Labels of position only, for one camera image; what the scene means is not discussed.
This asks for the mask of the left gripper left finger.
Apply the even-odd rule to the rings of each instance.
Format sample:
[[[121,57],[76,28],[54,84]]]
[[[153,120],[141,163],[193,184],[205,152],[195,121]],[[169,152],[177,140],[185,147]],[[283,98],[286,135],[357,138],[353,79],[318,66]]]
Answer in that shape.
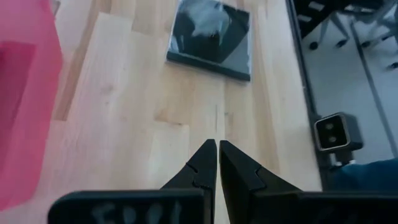
[[[207,139],[160,189],[70,192],[52,204],[48,224],[214,224],[216,171]]]

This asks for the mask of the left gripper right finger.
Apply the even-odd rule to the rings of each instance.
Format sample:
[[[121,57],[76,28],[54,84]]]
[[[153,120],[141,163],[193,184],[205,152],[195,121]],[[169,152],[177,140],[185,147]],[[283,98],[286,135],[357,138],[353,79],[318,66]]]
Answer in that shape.
[[[220,174],[231,224],[398,224],[398,194],[305,192],[226,140]]]

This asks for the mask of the grey jewel case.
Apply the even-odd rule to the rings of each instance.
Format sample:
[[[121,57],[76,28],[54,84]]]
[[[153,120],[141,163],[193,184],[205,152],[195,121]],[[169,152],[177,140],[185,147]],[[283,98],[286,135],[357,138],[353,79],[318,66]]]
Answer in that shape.
[[[218,0],[179,0],[168,61],[249,82],[251,14]]]

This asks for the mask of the pink translucent plastic bin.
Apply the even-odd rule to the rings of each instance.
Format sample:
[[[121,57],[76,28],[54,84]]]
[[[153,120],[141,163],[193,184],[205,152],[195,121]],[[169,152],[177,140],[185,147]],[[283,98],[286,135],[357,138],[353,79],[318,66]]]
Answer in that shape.
[[[35,192],[62,64],[50,0],[0,0],[0,211]]]

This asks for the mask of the blue fabric object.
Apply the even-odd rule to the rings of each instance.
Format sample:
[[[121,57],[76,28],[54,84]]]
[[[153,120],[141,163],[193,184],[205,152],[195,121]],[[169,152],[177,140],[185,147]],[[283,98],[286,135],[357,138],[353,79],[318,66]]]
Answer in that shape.
[[[332,175],[332,189],[398,192],[398,158],[343,166]]]

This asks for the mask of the grey office chair base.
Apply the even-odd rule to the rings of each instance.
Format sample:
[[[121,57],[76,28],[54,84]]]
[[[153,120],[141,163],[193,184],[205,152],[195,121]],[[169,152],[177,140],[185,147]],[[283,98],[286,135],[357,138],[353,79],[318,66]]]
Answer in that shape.
[[[317,40],[311,42],[308,48],[316,50],[323,42],[328,25],[334,24],[343,38],[336,43],[341,48],[350,40],[348,30],[344,27],[340,14],[353,16],[354,19],[364,24],[375,22],[379,26],[389,29],[379,37],[369,39],[361,44],[362,48],[368,48],[394,37],[398,43],[398,0],[292,0],[298,17],[306,17],[307,20],[299,20],[301,38],[305,38],[316,27],[320,26],[320,34]]]

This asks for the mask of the black aluminium table frame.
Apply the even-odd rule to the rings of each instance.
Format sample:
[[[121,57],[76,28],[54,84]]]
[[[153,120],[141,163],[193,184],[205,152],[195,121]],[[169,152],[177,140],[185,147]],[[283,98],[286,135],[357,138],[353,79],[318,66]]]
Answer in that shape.
[[[295,47],[295,53],[298,61],[298,67],[300,70],[300,77],[302,81],[302,89],[305,98],[305,104],[307,109],[308,122],[310,126],[310,133],[313,143],[313,152],[315,153],[315,158],[317,162],[318,173],[320,174],[320,182],[322,185],[322,190],[330,190],[330,176],[329,176],[329,165],[330,157],[328,155],[322,154],[317,147],[317,141],[315,137],[315,130],[313,125],[320,119],[315,107],[315,102],[313,100],[312,88],[310,86],[310,80],[307,75],[307,68],[305,65],[305,60],[303,57],[301,35],[299,29],[299,22],[296,18],[296,11],[294,7],[293,0],[285,0],[287,14],[290,22],[290,29],[292,33],[293,43]]]

